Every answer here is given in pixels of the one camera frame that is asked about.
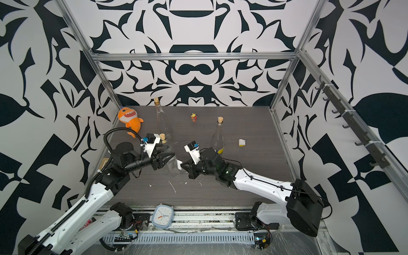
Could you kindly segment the small clear bottle with cork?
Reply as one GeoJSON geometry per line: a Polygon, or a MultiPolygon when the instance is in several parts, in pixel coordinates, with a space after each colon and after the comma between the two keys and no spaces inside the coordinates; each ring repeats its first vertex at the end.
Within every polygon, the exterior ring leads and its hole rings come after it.
{"type": "Polygon", "coordinates": [[[177,166],[177,158],[175,156],[174,149],[170,146],[167,142],[167,137],[164,133],[160,135],[160,142],[162,144],[162,150],[167,156],[165,156],[166,164],[164,165],[163,169],[171,176],[176,177],[180,174],[180,170],[177,166]]]}

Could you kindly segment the clear glass bottle with cork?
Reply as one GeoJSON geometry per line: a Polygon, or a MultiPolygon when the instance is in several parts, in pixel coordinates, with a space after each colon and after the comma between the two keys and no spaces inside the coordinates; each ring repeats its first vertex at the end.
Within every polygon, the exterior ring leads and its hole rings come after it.
{"type": "Polygon", "coordinates": [[[171,141],[173,139],[173,130],[170,124],[170,120],[165,114],[159,98],[154,98],[154,104],[156,108],[156,113],[157,113],[157,124],[160,133],[163,133],[165,135],[165,138],[167,141],[171,141]]]}

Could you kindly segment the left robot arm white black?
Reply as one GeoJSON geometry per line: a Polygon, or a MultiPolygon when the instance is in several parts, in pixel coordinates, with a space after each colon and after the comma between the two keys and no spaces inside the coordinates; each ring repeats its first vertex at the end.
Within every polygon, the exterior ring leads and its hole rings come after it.
{"type": "Polygon", "coordinates": [[[93,215],[128,183],[130,174],[151,166],[163,168],[174,153],[162,144],[145,143],[141,152],[130,142],[122,142],[110,151],[104,168],[95,175],[83,197],[63,216],[37,236],[26,236],[18,244],[19,255],[81,255],[109,232],[127,230],[134,220],[132,209],[123,203],[113,205],[101,218],[86,225],[93,215]]]}

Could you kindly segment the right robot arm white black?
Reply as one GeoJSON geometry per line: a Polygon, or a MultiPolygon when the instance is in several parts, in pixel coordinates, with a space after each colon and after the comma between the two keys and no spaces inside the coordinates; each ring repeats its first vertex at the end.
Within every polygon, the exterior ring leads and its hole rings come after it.
{"type": "Polygon", "coordinates": [[[177,167],[185,170],[190,179],[211,175],[227,188],[257,194],[280,206],[277,211],[266,203],[254,204],[251,217],[257,224],[291,224],[310,237],[318,235],[324,202],[304,180],[283,182],[255,174],[238,161],[221,157],[211,148],[194,149],[189,154],[191,159],[178,161],[177,167]]]}

